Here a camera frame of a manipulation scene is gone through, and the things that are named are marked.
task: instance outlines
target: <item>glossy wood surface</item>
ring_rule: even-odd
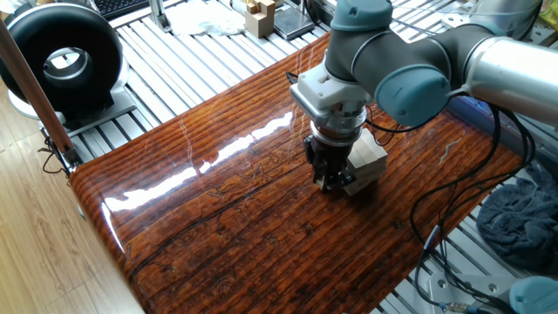
[[[322,195],[303,152],[309,120],[291,101],[285,72],[317,65],[327,43],[326,36],[72,176],[146,312],[368,313],[415,267],[414,200],[478,162],[490,139],[442,113],[394,137],[378,183],[352,198]],[[373,119],[395,126],[378,110]],[[518,161],[500,148],[481,176]],[[446,198],[420,207],[423,234]]]

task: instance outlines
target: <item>white block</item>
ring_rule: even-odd
[[[360,139],[353,144],[347,159],[347,168],[357,180],[344,188],[348,195],[354,195],[384,173],[387,164],[387,153],[374,140],[368,129],[364,129]]]

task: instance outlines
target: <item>black keyboard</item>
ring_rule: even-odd
[[[149,0],[94,0],[101,16],[107,20],[147,7]]]

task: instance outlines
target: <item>wooden floor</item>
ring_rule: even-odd
[[[143,313],[105,256],[63,174],[46,174],[35,120],[0,81],[0,312]],[[47,169],[58,170],[54,158]]]

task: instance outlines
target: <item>black cable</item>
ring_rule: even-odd
[[[491,106],[491,109],[493,110],[493,116],[494,116],[494,131],[493,131],[493,148],[491,149],[491,151],[489,152],[489,154],[487,155],[487,157],[485,159],[483,159],[476,167],[473,168],[473,170],[475,169],[480,169],[482,167],[484,167],[486,165],[486,163],[492,158],[493,153],[495,152],[495,148],[498,146],[499,142],[500,142],[500,130],[501,130],[501,126],[500,126],[500,118],[499,118],[499,110],[493,106]],[[467,186],[466,188],[464,188],[461,192],[459,192],[455,197],[453,197],[453,192],[452,191],[452,195],[450,196],[450,202],[448,204],[448,206],[444,207],[442,209],[442,211],[444,209],[447,208],[446,213],[443,215],[443,217],[441,216],[441,212],[439,213],[439,223],[438,223],[438,228],[439,228],[439,234],[440,234],[440,239],[442,241],[442,243],[440,244],[440,252],[441,252],[441,256],[438,256],[437,254],[433,254],[432,257],[434,258],[434,260],[436,262],[438,262],[445,274],[446,274],[446,279],[448,280],[448,282],[455,286],[456,288],[464,291],[467,294],[472,295],[475,299],[478,299],[480,302],[482,303],[486,303],[489,304],[491,306],[493,306],[494,308],[498,308],[500,310],[502,310],[504,313],[508,313],[508,314],[516,314],[514,309],[506,302],[504,302],[503,300],[498,299],[497,297],[493,297],[493,296],[488,296],[484,293],[482,293],[481,291],[478,291],[476,289],[474,289],[472,286],[467,285],[466,283],[464,283],[462,280],[460,280],[454,273],[453,270],[451,268],[451,266],[449,265],[449,262],[447,261],[447,249],[446,249],[446,244],[447,242],[445,241],[445,232],[444,232],[444,224],[446,222],[446,219],[452,214],[454,213],[458,208],[460,208],[461,206],[467,204],[469,201],[473,200],[474,198],[478,197],[479,195],[484,194],[486,191],[492,189],[493,187],[497,186],[498,184],[502,183],[504,180],[508,179],[509,177],[517,174],[517,172],[519,172],[522,168],[524,168],[526,165],[528,165],[535,157],[535,143],[534,143],[534,139],[533,136],[530,134],[530,132],[519,122],[519,120],[517,119],[517,117],[515,117],[515,115],[511,112],[509,112],[508,110],[501,110],[502,113],[504,113],[510,120],[513,121],[513,123],[517,126],[517,128],[520,131],[521,134],[521,139],[522,139],[522,144],[523,144],[523,156],[522,156],[522,161],[520,163],[520,165],[516,168],[514,168],[513,170],[506,172],[504,174],[498,174],[495,176],[492,176],[490,178],[486,178],[484,180],[481,181],[477,181],[469,186]],[[469,177],[469,173],[471,173],[472,171],[469,171],[466,175],[462,175],[461,178],[468,178]],[[497,182],[490,184],[488,187],[483,187],[479,192],[475,193],[474,195],[468,197],[466,200],[462,201],[461,203],[457,204],[457,205],[453,205],[467,190],[474,188],[474,187],[478,187],[479,185],[486,183],[488,181],[493,181],[499,179]],[[451,184],[445,184],[442,187],[449,187],[451,186]],[[431,195],[434,190],[431,190],[429,192],[427,192],[427,194]],[[415,235],[417,236],[417,238],[424,243],[424,239],[422,239],[422,236],[420,235],[420,233],[418,232],[418,229],[416,229],[416,226],[414,224],[414,218],[411,217],[412,219],[412,226],[414,227],[413,230],[415,231]],[[418,267],[417,270],[415,272],[415,288],[417,289],[418,294],[429,304],[433,304],[436,305],[436,302],[432,301],[429,299],[428,296],[425,295],[425,293],[419,288],[418,285],[418,279],[419,279],[419,272],[420,269],[422,268],[422,264],[424,262],[424,260],[430,255],[430,252],[427,249],[424,249],[421,257],[418,260]],[[484,309],[479,309],[477,311],[477,313],[481,313],[481,314],[493,314],[491,311],[487,311]]]
[[[47,174],[59,174],[61,172],[64,172],[64,174],[66,175],[66,179],[69,178],[70,177],[70,169],[65,165],[62,154],[58,151],[58,148],[56,147],[56,144],[54,144],[54,142],[51,140],[50,137],[47,137],[46,139],[44,139],[44,144],[47,146],[47,148],[44,148],[44,147],[40,148],[40,149],[38,149],[38,152],[46,152],[46,153],[51,153],[51,154],[44,161],[43,171],[46,172]],[[60,163],[62,164],[62,167],[58,171],[46,170],[46,165],[51,160],[52,156],[56,156],[58,161],[60,161]]]
[[[485,156],[485,158],[483,158],[483,160],[481,160],[471,170],[469,170],[465,174],[462,174],[459,178],[424,193],[423,195],[421,195],[418,198],[417,201],[415,201],[414,205],[412,206],[411,214],[410,214],[411,227],[412,227],[413,232],[415,233],[415,235],[417,236],[418,240],[421,243],[424,244],[425,240],[423,239],[422,235],[419,232],[419,229],[417,228],[417,226],[414,222],[414,216],[415,216],[415,213],[417,211],[417,208],[419,207],[419,204],[424,199],[426,199],[428,196],[433,195],[434,193],[437,193],[438,191],[441,191],[445,188],[449,188],[450,186],[452,186],[454,184],[458,184],[459,182],[472,177],[474,174],[479,172],[494,156],[494,153],[496,152],[496,148],[498,147],[498,144],[500,143],[501,125],[500,125],[500,115],[498,114],[499,110],[497,108],[493,107],[493,106],[491,106],[491,109],[493,110],[493,116],[494,116],[493,144],[492,144],[492,148],[490,149],[490,152],[488,152],[487,156]]]
[[[370,115],[372,116],[372,109],[370,108],[370,106],[366,105],[366,108],[370,111]],[[384,131],[384,132],[388,132],[388,133],[406,133],[406,132],[410,132],[410,131],[414,131],[416,129],[419,129],[423,126],[425,126],[426,123],[432,121],[432,119],[434,119],[435,117],[431,117],[429,120],[427,120],[425,123],[422,123],[418,126],[413,126],[413,127],[408,127],[406,129],[403,130],[398,130],[398,129],[389,129],[389,128],[385,128],[383,126],[379,126],[376,123],[372,122],[371,120],[366,119],[366,123],[374,128],[377,128],[380,131]]]
[[[515,168],[514,170],[512,170],[512,171],[510,171],[510,172],[507,172],[507,173],[504,173],[504,174],[499,174],[499,175],[496,175],[496,176],[494,176],[494,177],[487,178],[487,179],[485,179],[485,180],[483,180],[483,181],[490,181],[490,180],[497,179],[497,178],[499,178],[499,177],[500,177],[500,178],[501,178],[501,177],[504,177],[503,180],[505,180],[505,179],[507,179],[510,175],[516,174],[519,170],[521,170],[523,167],[525,167],[526,165],[528,165],[528,164],[533,160],[533,158],[534,158],[534,156],[535,156],[535,154],[534,154],[534,153],[535,153],[535,143],[534,143],[534,139],[533,139],[532,135],[531,135],[531,134],[529,133],[529,131],[517,120],[517,118],[514,116],[513,113],[511,113],[511,112],[509,112],[509,111],[505,111],[505,110],[502,110],[502,112],[503,112],[504,114],[506,114],[506,115],[516,124],[516,126],[517,126],[518,129],[520,130],[522,141],[523,141],[523,143],[525,144],[524,147],[523,147],[523,153],[524,153],[524,154],[523,154],[523,158],[522,158],[522,163],[521,163],[517,168]],[[483,181],[477,182],[477,183],[475,183],[474,185],[471,185],[471,186],[469,186],[469,187],[467,187],[467,188],[471,188],[471,187],[473,187],[473,186],[476,186],[476,185],[478,185],[479,183],[481,183],[481,182],[483,182]],[[444,239],[443,224],[444,224],[444,221],[445,221],[445,219],[447,218],[447,216],[449,216],[452,212],[454,212],[455,209],[459,208],[459,207],[462,206],[463,204],[465,204],[465,203],[467,203],[468,201],[472,200],[474,197],[476,197],[476,196],[478,196],[478,195],[481,195],[481,194],[485,193],[487,190],[489,190],[489,189],[495,187],[496,185],[498,185],[499,183],[501,183],[501,181],[499,181],[499,182],[497,182],[497,183],[495,183],[495,184],[492,184],[492,185],[491,185],[490,187],[488,187],[488,188],[483,188],[481,191],[479,191],[479,193],[473,195],[472,197],[468,198],[467,200],[461,202],[461,203],[460,203],[459,205],[457,205],[455,208],[452,208],[450,211],[448,211],[448,212],[446,213],[445,217],[444,217],[444,220],[442,220],[442,221],[439,223],[439,226],[440,226],[440,234],[441,234],[441,236],[442,236],[442,239]],[[504,301],[498,299],[497,297],[488,296],[488,295],[486,295],[486,294],[484,294],[484,293],[482,293],[482,292],[480,292],[480,291],[474,289],[473,287],[466,285],[466,284],[463,283],[457,276],[455,276],[455,274],[453,274],[453,271],[451,270],[451,268],[449,267],[449,264],[448,264],[448,262],[447,262],[447,255],[446,255],[445,246],[444,246],[444,244],[446,243],[446,241],[444,241],[444,240],[442,240],[442,241],[443,241],[443,243],[442,243],[442,245],[440,245],[440,251],[442,252],[442,256],[443,256],[443,262],[442,262],[442,264],[444,265],[443,268],[444,268],[444,272],[445,272],[445,274],[446,274],[446,278],[448,279],[448,282],[449,282],[451,285],[457,287],[458,289],[463,290],[464,292],[466,292],[466,293],[468,293],[468,294],[471,294],[475,299],[484,298],[484,299],[488,300],[488,302],[483,302],[483,301],[479,300],[479,301],[482,302],[482,303],[489,304],[489,305],[491,305],[491,306],[493,306],[493,307],[495,307],[495,308],[498,308],[498,309],[500,309],[500,310],[502,310],[502,311],[504,311],[504,312],[506,312],[506,313],[515,314],[514,309],[513,309],[509,304],[507,304],[506,302],[504,302]]]
[[[396,23],[402,24],[403,26],[406,26],[406,27],[408,27],[408,28],[414,29],[415,31],[420,31],[420,32],[427,33],[428,35],[437,35],[437,34],[438,34],[437,32],[429,31],[429,30],[425,30],[425,29],[422,29],[422,28],[417,27],[417,26],[413,26],[413,25],[411,25],[411,24],[405,23],[405,22],[403,22],[403,21],[401,21],[401,20],[398,20],[398,19],[396,19],[396,18],[392,18],[392,20],[393,20],[394,22],[396,22]]]
[[[397,131],[397,129],[398,129],[399,127],[400,127],[400,125],[396,125],[396,126],[395,126],[395,131]],[[394,137],[394,136],[395,136],[395,132],[392,132],[392,133],[390,134],[390,138],[387,139],[387,141],[386,141],[385,143],[380,143],[380,142],[378,142],[378,140],[376,139],[376,136],[374,136],[374,141],[376,142],[376,144],[378,144],[378,146],[384,147],[384,146],[388,145],[388,144],[391,142],[391,140],[393,140],[393,137]]]
[[[537,20],[537,17],[539,17],[539,13],[541,13],[541,8],[542,8],[542,3],[544,1],[540,0],[539,4],[537,5],[536,9],[534,10],[534,16],[533,16],[533,20],[531,21],[529,27],[525,30],[525,32],[523,34],[521,34],[521,36],[519,36],[517,38],[517,40],[523,41],[523,39],[527,38],[527,36],[531,35],[531,31],[533,30],[533,26],[534,23]]]

